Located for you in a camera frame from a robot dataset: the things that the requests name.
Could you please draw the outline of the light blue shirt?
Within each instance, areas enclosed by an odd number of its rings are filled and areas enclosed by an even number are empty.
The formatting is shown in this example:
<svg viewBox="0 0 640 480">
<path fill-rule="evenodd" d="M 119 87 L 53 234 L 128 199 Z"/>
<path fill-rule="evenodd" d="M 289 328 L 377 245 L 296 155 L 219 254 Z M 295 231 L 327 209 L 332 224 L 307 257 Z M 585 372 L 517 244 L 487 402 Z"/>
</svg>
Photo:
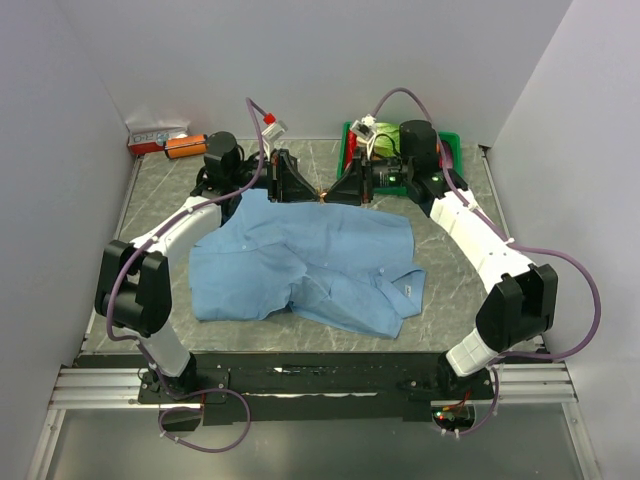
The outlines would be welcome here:
<svg viewBox="0 0 640 480">
<path fill-rule="evenodd" d="M 253 321 L 290 308 L 349 332 L 395 339 L 422 310 L 426 272 L 403 216 L 357 206 L 271 203 L 250 190 L 189 256 L 197 320 Z"/>
</svg>

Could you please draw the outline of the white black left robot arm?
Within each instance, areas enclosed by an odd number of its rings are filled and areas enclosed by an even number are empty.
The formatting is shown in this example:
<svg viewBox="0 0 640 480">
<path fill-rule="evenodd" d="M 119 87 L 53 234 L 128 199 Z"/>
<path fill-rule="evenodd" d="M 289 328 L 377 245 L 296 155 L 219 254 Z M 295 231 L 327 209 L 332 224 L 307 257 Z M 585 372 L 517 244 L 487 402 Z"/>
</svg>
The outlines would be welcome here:
<svg viewBox="0 0 640 480">
<path fill-rule="evenodd" d="M 265 190 L 275 202 L 318 198 L 296 157 L 266 140 L 245 156 L 231 133 L 218 132 L 207 137 L 203 158 L 193 190 L 172 216 L 131 242 L 113 240 L 105 247 L 94 304 L 109 339 L 133 342 L 155 381 L 177 402 L 195 395 L 198 378 L 194 355 L 169 322 L 172 266 L 229 220 L 250 188 Z"/>
</svg>

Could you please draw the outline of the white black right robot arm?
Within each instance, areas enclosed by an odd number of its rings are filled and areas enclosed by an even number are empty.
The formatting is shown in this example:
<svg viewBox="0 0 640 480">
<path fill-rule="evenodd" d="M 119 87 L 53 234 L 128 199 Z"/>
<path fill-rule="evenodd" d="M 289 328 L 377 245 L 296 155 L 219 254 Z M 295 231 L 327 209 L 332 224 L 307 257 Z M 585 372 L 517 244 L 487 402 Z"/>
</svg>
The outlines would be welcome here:
<svg viewBox="0 0 640 480">
<path fill-rule="evenodd" d="M 552 327 L 558 276 L 551 266 L 537 266 L 511 248 L 494 225 L 483 220 L 483 210 L 430 122 L 402 123 L 389 156 L 376 149 L 383 135 L 372 116 L 350 125 L 343 173 L 322 198 L 361 205 L 377 188 L 403 186 L 474 267 L 487 297 L 473 330 L 445 353 L 436 376 L 444 396 L 459 398 L 470 389 L 471 375 Z"/>
</svg>

